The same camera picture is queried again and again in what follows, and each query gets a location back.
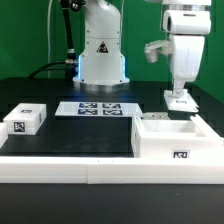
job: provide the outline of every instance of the black table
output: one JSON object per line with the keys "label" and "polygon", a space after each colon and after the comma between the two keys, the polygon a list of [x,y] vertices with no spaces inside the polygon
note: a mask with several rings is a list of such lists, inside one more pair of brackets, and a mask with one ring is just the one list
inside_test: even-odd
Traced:
{"label": "black table", "polygon": [[[94,93],[57,79],[0,81],[0,120],[18,103],[47,104],[36,136],[9,136],[1,156],[133,157],[130,118],[56,118],[60,101],[139,103],[143,112],[168,112],[170,84],[134,82],[128,90]],[[224,136],[224,105],[196,86],[199,115]],[[171,119],[192,115],[169,111]],[[223,223],[223,185],[1,184],[0,223]]]}

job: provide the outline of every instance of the white box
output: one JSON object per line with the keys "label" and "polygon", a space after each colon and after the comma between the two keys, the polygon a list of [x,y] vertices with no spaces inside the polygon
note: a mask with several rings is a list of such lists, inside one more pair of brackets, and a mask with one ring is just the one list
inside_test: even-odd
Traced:
{"label": "white box", "polygon": [[187,159],[223,151],[223,138],[199,115],[191,121],[144,120],[133,115],[131,144],[135,158]]}
{"label": "white box", "polygon": [[46,119],[45,104],[20,103],[4,119],[8,134],[35,135]]}
{"label": "white box", "polygon": [[0,123],[0,148],[8,139],[7,124]]}

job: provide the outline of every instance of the white block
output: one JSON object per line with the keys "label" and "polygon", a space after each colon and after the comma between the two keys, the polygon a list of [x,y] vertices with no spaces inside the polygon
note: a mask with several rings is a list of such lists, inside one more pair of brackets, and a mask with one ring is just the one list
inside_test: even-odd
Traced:
{"label": "white block", "polygon": [[35,135],[46,119],[45,104],[20,103],[4,119],[8,134]]}
{"label": "white block", "polygon": [[7,124],[0,123],[0,148],[8,139]]}

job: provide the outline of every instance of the warning label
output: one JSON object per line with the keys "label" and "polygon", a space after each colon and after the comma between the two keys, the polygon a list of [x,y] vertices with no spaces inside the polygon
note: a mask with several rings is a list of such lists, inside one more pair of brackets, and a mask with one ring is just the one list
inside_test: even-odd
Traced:
{"label": "warning label", "polygon": [[104,43],[104,41],[102,42],[102,44],[100,45],[100,47],[97,50],[98,53],[109,53],[106,44]]}

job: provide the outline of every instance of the white platform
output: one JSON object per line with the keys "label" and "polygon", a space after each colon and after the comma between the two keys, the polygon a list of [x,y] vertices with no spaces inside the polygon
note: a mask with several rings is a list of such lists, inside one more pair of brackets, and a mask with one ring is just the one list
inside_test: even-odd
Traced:
{"label": "white platform", "polygon": [[142,114],[136,103],[60,102],[56,116],[132,117]]}

